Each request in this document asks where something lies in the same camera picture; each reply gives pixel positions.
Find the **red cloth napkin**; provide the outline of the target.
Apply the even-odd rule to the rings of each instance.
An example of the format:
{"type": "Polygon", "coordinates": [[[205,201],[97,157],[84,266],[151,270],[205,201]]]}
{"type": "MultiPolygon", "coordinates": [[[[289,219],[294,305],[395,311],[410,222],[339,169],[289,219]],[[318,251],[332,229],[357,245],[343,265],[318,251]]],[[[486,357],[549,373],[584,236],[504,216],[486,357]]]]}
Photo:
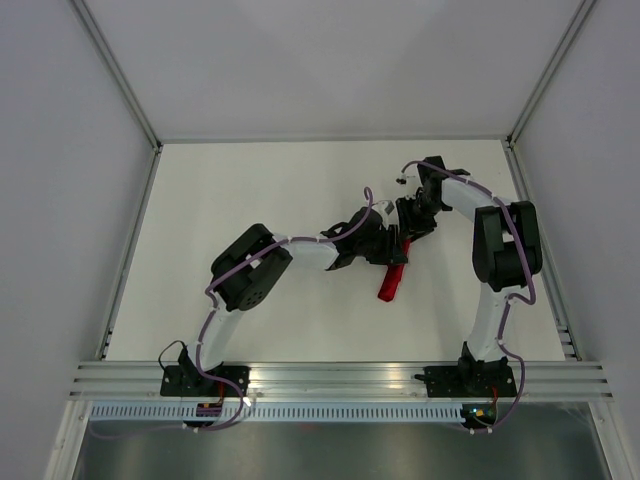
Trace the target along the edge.
{"type": "Polygon", "coordinates": [[[391,257],[385,263],[387,270],[377,294],[379,300],[391,302],[395,299],[405,267],[409,263],[410,246],[411,241],[404,239],[399,246],[392,248],[391,257]]]}

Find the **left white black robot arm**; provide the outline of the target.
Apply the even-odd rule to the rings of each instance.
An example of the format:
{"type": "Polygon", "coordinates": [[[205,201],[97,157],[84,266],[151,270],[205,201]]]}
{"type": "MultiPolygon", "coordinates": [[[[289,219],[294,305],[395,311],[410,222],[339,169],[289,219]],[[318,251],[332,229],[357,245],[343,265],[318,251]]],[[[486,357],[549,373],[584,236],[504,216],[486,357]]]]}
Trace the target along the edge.
{"type": "Polygon", "coordinates": [[[211,265],[212,282],[205,289],[210,314],[179,357],[184,385],[198,396],[216,389],[215,368],[240,319],[265,300],[289,267],[334,271],[358,257],[389,268],[406,264],[409,228],[394,210],[391,201],[377,202],[311,237],[276,235],[261,223],[251,225],[211,265]]]}

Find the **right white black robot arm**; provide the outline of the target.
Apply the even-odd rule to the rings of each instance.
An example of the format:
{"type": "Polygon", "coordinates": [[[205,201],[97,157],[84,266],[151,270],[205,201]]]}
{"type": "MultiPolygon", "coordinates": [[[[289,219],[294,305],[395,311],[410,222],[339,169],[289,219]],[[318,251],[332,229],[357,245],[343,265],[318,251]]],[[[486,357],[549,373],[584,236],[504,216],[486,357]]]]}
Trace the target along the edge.
{"type": "Polygon", "coordinates": [[[456,364],[426,366],[416,378],[430,398],[514,398],[521,384],[504,336],[514,302],[537,300],[533,277],[543,255],[536,208],[529,201],[507,202],[466,170],[446,168],[439,156],[413,164],[420,186],[396,202],[401,241],[409,245],[432,233],[438,213],[459,212],[473,225],[471,261],[481,286],[474,325],[456,364]]]}

